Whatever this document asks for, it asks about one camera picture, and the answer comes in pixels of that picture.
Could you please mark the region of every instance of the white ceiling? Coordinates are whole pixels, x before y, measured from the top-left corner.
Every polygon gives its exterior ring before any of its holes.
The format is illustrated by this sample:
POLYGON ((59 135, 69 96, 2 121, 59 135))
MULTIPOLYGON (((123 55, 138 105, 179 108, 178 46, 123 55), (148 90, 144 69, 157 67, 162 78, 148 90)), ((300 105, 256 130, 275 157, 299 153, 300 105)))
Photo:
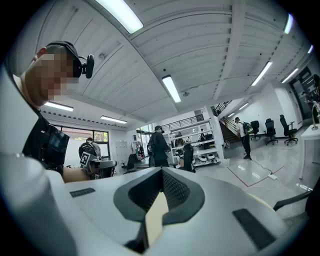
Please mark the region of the white ceiling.
POLYGON ((95 0, 49 1, 14 48, 16 73, 41 46, 70 41, 79 55, 95 57, 92 78, 81 76, 75 95, 63 102, 75 106, 72 118, 100 122, 104 115, 131 127, 259 93, 309 57, 310 43, 296 24, 283 33, 288 14, 272 1, 125 1, 144 25, 134 34, 95 0), (250 87, 267 61, 273 64, 265 79, 250 87), (160 82, 166 75, 180 103, 160 82))

